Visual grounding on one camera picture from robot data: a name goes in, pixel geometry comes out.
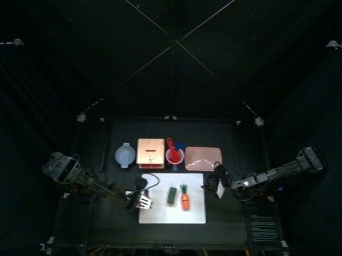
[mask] white surface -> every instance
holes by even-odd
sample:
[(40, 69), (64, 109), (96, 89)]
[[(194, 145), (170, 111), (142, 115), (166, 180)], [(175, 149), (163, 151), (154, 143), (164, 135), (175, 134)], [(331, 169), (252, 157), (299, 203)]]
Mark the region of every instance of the white surface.
[[(202, 173), (154, 173), (160, 179), (158, 186), (148, 190), (148, 195), (154, 201), (150, 210), (140, 209), (139, 223), (142, 224), (204, 224), (206, 223), (206, 205), (203, 174)], [(143, 174), (143, 178), (148, 181), (148, 186), (155, 184), (156, 178), (148, 174)], [(187, 185), (187, 194), (190, 197), (190, 209), (182, 208), (182, 191), (180, 185)], [(167, 203), (170, 187), (178, 189), (175, 203)]]

